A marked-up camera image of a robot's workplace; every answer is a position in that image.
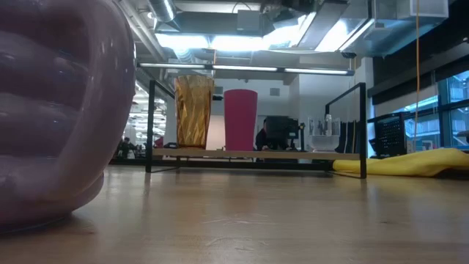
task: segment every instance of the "purple inflatable object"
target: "purple inflatable object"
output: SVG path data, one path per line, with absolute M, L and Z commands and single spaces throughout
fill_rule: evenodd
M 135 93 L 112 0 L 0 1 L 0 230 L 91 201 Z

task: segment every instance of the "person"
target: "person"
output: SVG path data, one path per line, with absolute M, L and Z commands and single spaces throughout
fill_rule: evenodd
M 164 137 L 160 137 L 159 139 L 156 139 L 154 144 L 153 144 L 153 147 L 154 148 L 163 148 L 163 141 L 164 141 Z
M 135 150 L 136 147 L 128 137 L 124 138 L 124 142 L 120 145 L 120 149 L 122 150 L 122 158 L 127 158 L 129 155 L 130 150 Z
M 122 140 L 122 138 L 120 138 L 120 141 L 119 141 L 119 143 L 117 144 L 116 151 L 114 152 L 114 157 L 115 157 L 115 158 L 119 158 L 119 157 L 120 157 L 119 154 L 120 154 L 120 150 L 121 150 L 122 143 L 124 143 L 124 141 Z
M 264 120 L 264 127 L 256 136 L 256 150 L 291 150 L 287 142 L 287 137 L 284 140 L 267 139 L 267 118 Z
M 264 127 L 259 131 L 256 136 L 256 149 L 257 151 L 263 151 L 269 149 L 269 143 L 267 141 L 267 118 L 264 119 Z

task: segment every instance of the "gold vase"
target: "gold vase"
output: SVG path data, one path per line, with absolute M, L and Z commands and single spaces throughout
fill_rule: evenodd
M 215 82 L 204 76 L 175 80 L 177 144 L 179 148 L 205 149 Z

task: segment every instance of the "computer monitor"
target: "computer monitor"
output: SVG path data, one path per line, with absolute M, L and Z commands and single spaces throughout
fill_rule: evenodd
M 267 117 L 267 138 L 298 139 L 298 120 L 288 117 Z

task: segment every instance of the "pink cylinder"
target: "pink cylinder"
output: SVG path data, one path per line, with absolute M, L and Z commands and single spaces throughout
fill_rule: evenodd
M 226 150 L 252 151 L 257 92 L 233 89 L 224 93 Z

